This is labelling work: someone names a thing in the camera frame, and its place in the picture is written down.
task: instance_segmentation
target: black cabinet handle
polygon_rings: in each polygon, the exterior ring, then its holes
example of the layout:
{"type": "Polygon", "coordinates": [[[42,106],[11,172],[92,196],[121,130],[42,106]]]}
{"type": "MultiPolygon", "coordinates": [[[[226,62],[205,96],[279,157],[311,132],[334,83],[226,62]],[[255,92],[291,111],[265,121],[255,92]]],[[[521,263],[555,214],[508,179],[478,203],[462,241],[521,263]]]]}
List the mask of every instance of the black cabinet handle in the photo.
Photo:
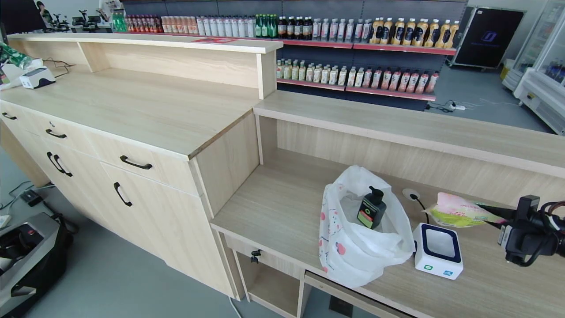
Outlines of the black cabinet handle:
{"type": "Polygon", "coordinates": [[[48,133],[49,135],[53,136],[53,137],[57,137],[57,138],[61,138],[61,139],[67,137],[67,135],[65,135],[65,134],[63,134],[63,135],[56,135],[56,134],[53,133],[53,130],[51,130],[51,129],[46,129],[45,132],[48,133]]]}
{"type": "Polygon", "coordinates": [[[12,120],[17,119],[16,116],[13,116],[13,117],[8,116],[8,113],[2,113],[2,116],[6,117],[8,119],[12,119],[12,120]]]}
{"type": "Polygon", "coordinates": [[[55,167],[55,169],[57,169],[60,173],[65,173],[65,170],[63,170],[63,168],[59,168],[57,167],[57,165],[53,162],[53,160],[51,159],[51,157],[53,157],[53,154],[51,152],[47,152],[47,158],[49,158],[49,161],[51,161],[51,163],[53,164],[53,166],[55,167]]]}
{"type": "Polygon", "coordinates": [[[59,157],[58,154],[54,155],[54,156],[53,156],[53,159],[55,159],[55,162],[59,165],[59,167],[61,167],[61,170],[62,170],[61,172],[62,172],[62,173],[66,174],[66,175],[69,176],[69,177],[72,177],[72,173],[66,172],[65,169],[63,169],[63,166],[62,166],[61,163],[59,162],[60,157],[59,157]]]}
{"type": "Polygon", "coordinates": [[[120,183],[119,183],[119,182],[114,183],[114,190],[116,190],[116,193],[117,193],[118,196],[120,197],[121,201],[122,201],[125,205],[127,205],[128,207],[131,207],[131,206],[132,206],[132,203],[131,203],[131,202],[126,202],[126,201],[124,200],[124,198],[123,198],[123,197],[121,196],[121,194],[120,194],[120,191],[118,191],[118,188],[119,188],[119,187],[120,187],[120,183]]]}
{"type": "Polygon", "coordinates": [[[146,164],[146,165],[143,165],[143,166],[141,166],[141,165],[136,165],[136,164],[134,164],[133,162],[129,162],[127,156],[120,156],[120,160],[122,160],[123,162],[125,162],[125,163],[128,164],[128,165],[132,165],[132,166],[134,166],[134,167],[138,167],[138,168],[145,169],[145,170],[149,170],[149,169],[151,169],[151,168],[153,167],[152,164],[146,164]]]}

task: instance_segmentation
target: power strip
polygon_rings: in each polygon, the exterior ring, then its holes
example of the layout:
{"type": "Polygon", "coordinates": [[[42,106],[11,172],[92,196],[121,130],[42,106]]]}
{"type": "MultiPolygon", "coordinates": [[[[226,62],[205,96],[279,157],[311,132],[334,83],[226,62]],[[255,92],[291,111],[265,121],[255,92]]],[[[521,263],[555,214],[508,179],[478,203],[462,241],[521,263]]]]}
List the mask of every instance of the power strip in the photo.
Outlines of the power strip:
{"type": "Polygon", "coordinates": [[[12,216],[10,216],[10,215],[0,216],[0,229],[5,227],[6,225],[8,225],[8,223],[10,222],[11,219],[12,219],[12,216]]]}

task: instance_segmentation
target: refrigerator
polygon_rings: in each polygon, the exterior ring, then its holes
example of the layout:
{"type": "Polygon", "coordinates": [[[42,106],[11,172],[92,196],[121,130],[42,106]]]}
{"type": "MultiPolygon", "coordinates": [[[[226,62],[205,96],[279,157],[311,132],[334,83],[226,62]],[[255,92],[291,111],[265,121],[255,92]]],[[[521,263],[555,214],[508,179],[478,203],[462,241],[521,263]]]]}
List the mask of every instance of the refrigerator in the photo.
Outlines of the refrigerator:
{"type": "Polygon", "coordinates": [[[565,0],[549,0],[536,25],[530,31],[528,38],[520,49],[514,66],[510,69],[502,84],[514,91],[524,75],[526,68],[533,67],[541,54],[549,36],[563,16],[565,0]]]}
{"type": "Polygon", "coordinates": [[[532,67],[514,90],[514,96],[538,115],[556,134],[565,136],[565,14],[547,36],[532,67]]]}

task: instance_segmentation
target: plastic bag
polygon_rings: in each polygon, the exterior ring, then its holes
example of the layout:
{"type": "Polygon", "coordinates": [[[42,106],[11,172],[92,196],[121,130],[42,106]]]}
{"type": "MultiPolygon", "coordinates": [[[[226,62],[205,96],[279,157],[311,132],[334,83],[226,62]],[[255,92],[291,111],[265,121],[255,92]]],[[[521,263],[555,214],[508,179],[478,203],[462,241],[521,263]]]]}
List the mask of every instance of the plastic bag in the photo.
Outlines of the plastic bag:
{"type": "Polygon", "coordinates": [[[325,187],[319,246],[328,278],[349,288],[375,280],[385,267],[404,263],[415,251],[410,221],[391,186],[359,166],[347,168],[325,187]],[[374,230],[356,222],[369,186],[385,194],[386,211],[374,230]]]}

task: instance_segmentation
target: receipt printer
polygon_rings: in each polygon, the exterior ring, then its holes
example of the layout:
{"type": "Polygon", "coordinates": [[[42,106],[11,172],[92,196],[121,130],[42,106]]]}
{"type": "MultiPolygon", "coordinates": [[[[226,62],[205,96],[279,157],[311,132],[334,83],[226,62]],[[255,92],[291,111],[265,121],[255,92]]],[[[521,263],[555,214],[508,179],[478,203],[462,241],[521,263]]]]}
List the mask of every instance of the receipt printer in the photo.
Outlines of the receipt printer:
{"type": "Polygon", "coordinates": [[[20,81],[23,87],[34,89],[53,84],[55,77],[47,67],[40,67],[20,76],[20,81]]]}
{"type": "Polygon", "coordinates": [[[450,280],[461,274],[463,259],[455,231],[420,223],[413,235],[416,243],[416,269],[450,280]]]}

